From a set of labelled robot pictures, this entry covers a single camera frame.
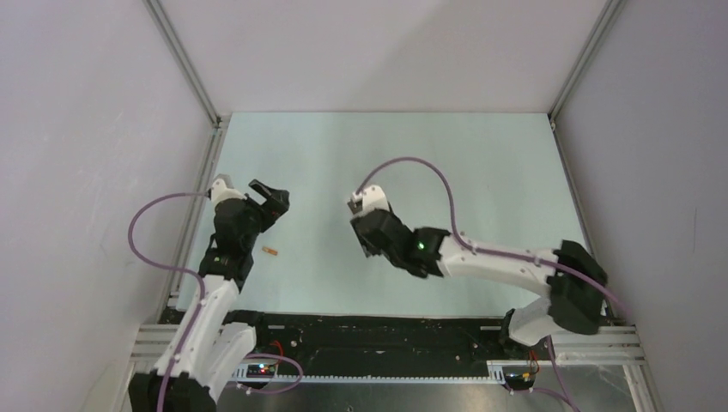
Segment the controller board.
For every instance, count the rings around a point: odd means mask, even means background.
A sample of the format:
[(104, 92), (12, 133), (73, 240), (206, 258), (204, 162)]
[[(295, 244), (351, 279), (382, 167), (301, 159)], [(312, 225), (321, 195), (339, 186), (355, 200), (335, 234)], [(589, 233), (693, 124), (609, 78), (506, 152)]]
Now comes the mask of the controller board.
[(251, 363), (246, 365), (246, 379), (273, 379), (276, 376), (276, 364)]
[(504, 386), (509, 391), (531, 391), (536, 382), (537, 373), (505, 373)]

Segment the left aluminium frame post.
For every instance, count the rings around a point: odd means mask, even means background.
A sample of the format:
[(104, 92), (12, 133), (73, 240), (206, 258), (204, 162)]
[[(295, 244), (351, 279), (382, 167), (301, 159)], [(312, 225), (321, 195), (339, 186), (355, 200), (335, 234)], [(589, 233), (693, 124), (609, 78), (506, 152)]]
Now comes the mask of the left aluminium frame post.
[[(182, 39), (165, 10), (163, 2), (145, 0), (143, 3), (209, 124), (209, 135), (204, 138), (203, 157), (194, 183), (194, 188), (200, 191), (207, 187), (215, 170), (215, 163), (223, 140), (221, 133), (224, 129), (225, 119), (215, 108), (206, 87), (203, 85), (201, 76), (198, 74)], [(185, 215), (187, 225), (182, 229), (174, 254), (173, 264), (175, 266), (182, 267), (186, 265), (187, 259), (191, 255), (191, 248), (197, 231), (197, 222), (202, 211), (203, 202), (201, 200), (190, 201)]]

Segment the right controller board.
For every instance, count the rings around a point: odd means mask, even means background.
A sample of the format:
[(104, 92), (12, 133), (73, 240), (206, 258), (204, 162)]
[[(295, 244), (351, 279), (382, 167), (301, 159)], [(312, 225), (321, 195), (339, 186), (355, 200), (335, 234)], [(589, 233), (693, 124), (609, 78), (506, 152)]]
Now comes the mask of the right controller board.
[(504, 386), (509, 391), (531, 391), (536, 382), (537, 373), (505, 373)]

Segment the aluminium frame post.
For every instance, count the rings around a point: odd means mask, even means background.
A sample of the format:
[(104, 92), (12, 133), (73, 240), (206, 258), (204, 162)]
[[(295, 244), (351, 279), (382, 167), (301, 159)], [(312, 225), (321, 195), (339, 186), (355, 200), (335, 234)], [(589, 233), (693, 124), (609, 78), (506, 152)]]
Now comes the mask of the aluminium frame post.
[(588, 71), (592, 61), (597, 56), (627, 3), (626, 0), (608, 0), (605, 2), (591, 31), (587, 35), (585, 43), (569, 70), (566, 80), (561, 85), (549, 109), (548, 117), (552, 131), (556, 130), (561, 113), (570, 101), (573, 93), (579, 86), (579, 83)]
[[(221, 133), (224, 129), (225, 119), (215, 108), (206, 87), (203, 85), (201, 76), (198, 74), (182, 39), (165, 10), (163, 2), (145, 0), (143, 3), (209, 124), (209, 135), (204, 138), (203, 157), (194, 183), (194, 188), (200, 191), (207, 187), (215, 170), (215, 163), (223, 140)], [(197, 231), (197, 222), (202, 211), (203, 202), (201, 200), (190, 201), (185, 215), (187, 225), (182, 229), (174, 254), (173, 264), (175, 266), (182, 267), (186, 265), (187, 259), (191, 255), (191, 248)]]

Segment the right aluminium frame post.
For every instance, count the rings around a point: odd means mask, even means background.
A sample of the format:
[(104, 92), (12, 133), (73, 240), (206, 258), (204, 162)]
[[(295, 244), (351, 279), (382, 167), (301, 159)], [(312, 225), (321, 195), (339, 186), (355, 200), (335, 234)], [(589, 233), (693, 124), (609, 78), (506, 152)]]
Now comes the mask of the right aluminium frame post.
[(591, 31), (587, 35), (585, 43), (569, 70), (566, 80), (561, 85), (549, 109), (548, 117), (552, 131), (556, 130), (561, 113), (570, 101), (573, 93), (579, 86), (579, 83), (588, 71), (592, 61), (597, 56), (627, 3), (626, 0), (608, 0), (605, 2)]

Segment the orange battery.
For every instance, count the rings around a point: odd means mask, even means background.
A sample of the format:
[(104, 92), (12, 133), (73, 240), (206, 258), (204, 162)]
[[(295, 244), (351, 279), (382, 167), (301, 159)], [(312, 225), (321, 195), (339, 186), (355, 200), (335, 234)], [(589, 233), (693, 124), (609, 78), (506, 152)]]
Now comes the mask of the orange battery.
[(272, 249), (272, 248), (269, 248), (269, 247), (266, 247), (266, 246), (264, 246), (262, 248), (262, 251), (265, 252), (265, 253), (268, 253), (268, 254), (270, 254), (272, 256), (277, 256), (278, 253), (279, 253), (277, 250)]

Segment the left controller board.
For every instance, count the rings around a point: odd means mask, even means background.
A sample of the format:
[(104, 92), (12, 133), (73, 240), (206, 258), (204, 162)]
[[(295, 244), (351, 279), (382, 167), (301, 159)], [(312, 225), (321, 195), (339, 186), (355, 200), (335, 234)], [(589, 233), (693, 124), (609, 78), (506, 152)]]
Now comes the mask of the left controller board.
[(251, 363), (246, 365), (246, 379), (273, 379), (276, 376), (276, 364)]

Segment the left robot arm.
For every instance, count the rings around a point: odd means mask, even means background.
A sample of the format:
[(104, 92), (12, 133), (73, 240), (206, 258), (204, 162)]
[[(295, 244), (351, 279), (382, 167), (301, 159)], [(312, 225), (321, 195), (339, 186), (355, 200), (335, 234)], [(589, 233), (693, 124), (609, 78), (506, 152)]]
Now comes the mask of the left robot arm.
[(263, 197), (262, 203), (235, 189), (224, 174), (204, 193), (214, 209), (214, 231), (197, 270), (190, 273), (197, 291), (162, 356), (150, 371), (132, 376), (132, 410), (215, 411), (242, 359), (269, 350), (271, 335), (266, 329), (224, 322), (251, 272), (258, 236), (290, 206), (286, 190), (256, 179), (249, 186)]

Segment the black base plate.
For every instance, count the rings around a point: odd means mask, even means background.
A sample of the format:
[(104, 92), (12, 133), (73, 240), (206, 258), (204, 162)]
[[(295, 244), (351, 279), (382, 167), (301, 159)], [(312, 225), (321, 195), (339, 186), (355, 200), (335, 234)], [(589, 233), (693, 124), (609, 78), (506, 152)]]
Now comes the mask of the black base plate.
[(489, 378), (489, 362), (538, 369), (545, 341), (524, 347), (505, 336), (501, 318), (324, 316), (236, 310), (222, 323), (247, 323), (254, 350), (285, 356), (280, 377), (306, 379)]

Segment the aluminium frame rail front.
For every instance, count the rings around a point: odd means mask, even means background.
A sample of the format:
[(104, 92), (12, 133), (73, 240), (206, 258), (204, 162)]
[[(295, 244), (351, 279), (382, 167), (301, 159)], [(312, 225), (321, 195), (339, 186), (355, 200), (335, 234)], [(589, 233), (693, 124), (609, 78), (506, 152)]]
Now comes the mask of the aluminium frame rail front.
[[(240, 383), (504, 383), (505, 373), (524, 369), (527, 361), (496, 354), (463, 332), (453, 343), (415, 347), (412, 337), (400, 336), (401, 348), (344, 347), (343, 339), (326, 333), (320, 343), (308, 339), (285, 348), (282, 360), (256, 357), (241, 362), (232, 373)], [(636, 333), (628, 327), (608, 327), (595, 336), (570, 333), (552, 337), (560, 366), (633, 366), (645, 362)], [(276, 364), (273, 379), (246, 379), (246, 365)]]

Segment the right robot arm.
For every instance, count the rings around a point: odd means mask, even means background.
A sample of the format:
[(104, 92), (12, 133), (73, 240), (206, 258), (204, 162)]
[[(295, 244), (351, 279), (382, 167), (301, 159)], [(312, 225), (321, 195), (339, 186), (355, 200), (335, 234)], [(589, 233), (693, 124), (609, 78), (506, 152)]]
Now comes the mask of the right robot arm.
[(357, 215), (350, 224), (366, 256), (382, 256), (412, 276), (473, 277), (537, 294), (534, 302), (504, 317), (498, 343), (510, 358), (522, 357), (561, 330), (599, 332), (608, 277), (576, 242), (534, 252), (486, 249), (445, 229), (411, 230), (384, 209)]

